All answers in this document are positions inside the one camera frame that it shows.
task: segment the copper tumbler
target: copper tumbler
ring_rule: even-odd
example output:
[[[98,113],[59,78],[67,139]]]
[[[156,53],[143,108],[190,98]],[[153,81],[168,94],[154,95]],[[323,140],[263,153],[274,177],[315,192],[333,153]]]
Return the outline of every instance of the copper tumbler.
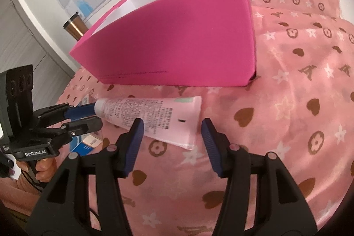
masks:
[[[79,40],[88,31],[88,27],[80,18],[79,13],[75,13],[64,25],[63,28],[69,32],[76,40]]]

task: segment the small box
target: small box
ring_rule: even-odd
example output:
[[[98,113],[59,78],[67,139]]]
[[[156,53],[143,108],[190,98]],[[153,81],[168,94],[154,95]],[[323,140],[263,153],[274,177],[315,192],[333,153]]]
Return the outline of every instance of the small box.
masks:
[[[86,95],[77,106],[94,103],[95,100]],[[80,156],[85,156],[100,145],[103,141],[102,132],[97,131],[89,134],[74,136],[69,143],[70,152],[77,152]]]

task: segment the white wall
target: white wall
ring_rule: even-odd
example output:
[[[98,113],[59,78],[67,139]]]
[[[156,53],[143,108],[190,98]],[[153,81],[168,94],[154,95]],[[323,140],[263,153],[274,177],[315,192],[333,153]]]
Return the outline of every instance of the white wall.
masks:
[[[19,0],[22,8],[36,29],[49,43],[54,51],[76,71],[79,64],[69,56],[75,39],[63,29],[64,23],[70,18],[57,0]]]

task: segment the camera lens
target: camera lens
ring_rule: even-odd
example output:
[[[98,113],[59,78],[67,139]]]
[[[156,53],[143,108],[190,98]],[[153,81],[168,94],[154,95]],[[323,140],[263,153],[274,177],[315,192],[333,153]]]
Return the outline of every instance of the camera lens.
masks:
[[[24,91],[26,88],[26,79],[24,78],[24,75],[20,77],[20,80],[18,81],[18,89],[20,92]]]
[[[32,76],[31,76],[31,74],[29,74],[29,75],[27,76],[27,85],[30,86],[31,83],[32,83]]]
[[[16,82],[15,82],[15,81],[11,81],[11,84],[10,84],[10,94],[11,94],[11,96],[13,96],[13,97],[16,96]]]

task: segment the pink box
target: pink box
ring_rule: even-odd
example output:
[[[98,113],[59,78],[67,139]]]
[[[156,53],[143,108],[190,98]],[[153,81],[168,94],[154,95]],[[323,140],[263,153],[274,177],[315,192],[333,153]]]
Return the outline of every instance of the pink box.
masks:
[[[255,74],[249,0],[122,0],[71,50],[104,84],[246,86]]]

